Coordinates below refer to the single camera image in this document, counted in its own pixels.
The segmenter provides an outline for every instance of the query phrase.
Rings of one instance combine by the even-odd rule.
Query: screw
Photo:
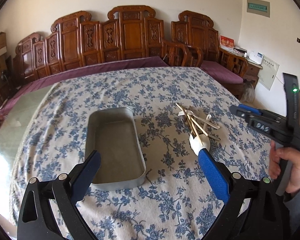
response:
[[[29,180],[30,184],[34,184],[37,181],[37,178],[33,177]]]
[[[264,177],[264,178],[263,178],[263,181],[264,181],[264,183],[270,183],[270,180],[269,180],[268,177]]]
[[[65,173],[62,173],[62,174],[59,175],[60,180],[64,180],[66,178],[67,178],[67,174],[65,174]]]
[[[238,173],[238,172],[234,172],[234,173],[232,174],[232,177],[234,177],[235,179],[240,179],[240,178],[241,178],[241,174]]]

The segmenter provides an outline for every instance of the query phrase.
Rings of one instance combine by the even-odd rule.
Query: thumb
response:
[[[277,155],[284,159],[289,160],[293,163],[294,166],[300,167],[300,152],[294,148],[280,148],[277,149]]]

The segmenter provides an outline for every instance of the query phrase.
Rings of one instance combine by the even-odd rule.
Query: table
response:
[[[7,219],[10,174],[17,150],[34,111],[50,88],[45,87],[20,97],[0,127],[0,214]]]
[[[78,210],[99,239],[197,239],[209,229],[223,203],[198,166],[175,103],[211,113],[221,141],[210,153],[231,172],[249,179],[266,176],[269,140],[229,112],[239,101],[199,68],[164,67],[113,71],[62,81],[29,123],[11,180],[11,219],[27,182],[55,179],[84,161],[91,113],[129,106],[146,160],[140,187],[103,192],[91,184]],[[64,236],[68,231],[51,203]]]

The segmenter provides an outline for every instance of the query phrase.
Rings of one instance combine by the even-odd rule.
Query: metal tray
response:
[[[99,190],[143,184],[146,164],[130,108],[105,109],[90,115],[85,157],[93,150],[101,154],[101,166],[92,181]]]

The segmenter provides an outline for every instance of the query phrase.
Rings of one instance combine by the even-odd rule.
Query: wall sign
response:
[[[270,17],[270,3],[262,0],[247,0],[247,12]]]

